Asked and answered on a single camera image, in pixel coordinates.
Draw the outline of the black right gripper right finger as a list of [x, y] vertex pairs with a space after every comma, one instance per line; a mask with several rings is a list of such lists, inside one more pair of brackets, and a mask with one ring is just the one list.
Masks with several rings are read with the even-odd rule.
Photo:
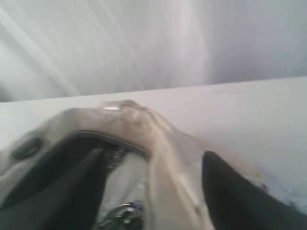
[[235, 171], [213, 151], [202, 157], [202, 190], [217, 230], [305, 230], [307, 216]]

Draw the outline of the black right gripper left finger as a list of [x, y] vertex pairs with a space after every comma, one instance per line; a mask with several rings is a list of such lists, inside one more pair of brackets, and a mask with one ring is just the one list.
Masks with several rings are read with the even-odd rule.
[[105, 148], [56, 149], [0, 162], [3, 230], [91, 230], [107, 178]]

